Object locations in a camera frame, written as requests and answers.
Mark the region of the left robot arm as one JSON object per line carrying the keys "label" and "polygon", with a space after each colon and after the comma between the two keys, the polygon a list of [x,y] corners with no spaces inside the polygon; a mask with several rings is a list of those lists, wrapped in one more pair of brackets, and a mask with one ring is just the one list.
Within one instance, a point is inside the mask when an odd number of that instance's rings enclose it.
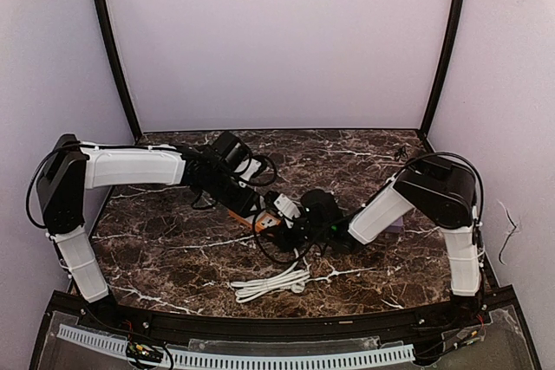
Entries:
{"label": "left robot arm", "polygon": [[130,185],[186,186],[247,217],[260,199],[256,179],[266,167],[229,132],[203,146],[102,145],[66,133],[33,172],[25,201],[36,197],[41,217],[28,219],[46,231],[82,298],[98,302],[110,290],[85,230],[87,191]]}

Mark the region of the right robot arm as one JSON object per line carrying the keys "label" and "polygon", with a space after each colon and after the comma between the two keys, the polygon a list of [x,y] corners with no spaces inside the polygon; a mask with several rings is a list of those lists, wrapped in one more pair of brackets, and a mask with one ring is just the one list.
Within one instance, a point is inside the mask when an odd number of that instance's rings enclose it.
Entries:
{"label": "right robot arm", "polygon": [[452,294],[474,297],[480,291],[484,187],[475,166],[458,154],[427,153],[409,160],[351,214],[342,213],[334,196],[320,189],[306,192],[298,204],[283,194],[266,201],[294,230],[294,239],[306,237],[348,254],[372,243],[407,212],[419,211],[443,235]]}

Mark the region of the orange power strip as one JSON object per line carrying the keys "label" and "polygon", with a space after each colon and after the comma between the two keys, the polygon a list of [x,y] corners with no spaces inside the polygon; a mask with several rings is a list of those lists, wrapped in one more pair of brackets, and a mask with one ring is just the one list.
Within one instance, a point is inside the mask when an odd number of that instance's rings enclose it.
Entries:
{"label": "orange power strip", "polygon": [[255,231],[260,233],[262,230],[270,229],[272,227],[279,226],[282,223],[282,220],[265,209],[262,210],[260,214],[258,214],[257,218],[255,214],[258,212],[257,209],[253,209],[249,212],[249,216],[241,217],[238,213],[228,210],[227,211],[229,216],[240,222],[241,224],[251,227],[252,224],[255,224]]}

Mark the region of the black adapter with thin cable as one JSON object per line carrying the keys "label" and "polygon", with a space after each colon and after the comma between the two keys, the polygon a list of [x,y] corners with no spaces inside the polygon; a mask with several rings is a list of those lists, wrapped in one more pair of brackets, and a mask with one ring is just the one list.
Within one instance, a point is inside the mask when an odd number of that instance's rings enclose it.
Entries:
{"label": "black adapter with thin cable", "polygon": [[399,147],[394,154],[395,161],[401,161],[408,158],[407,148],[405,146]]}

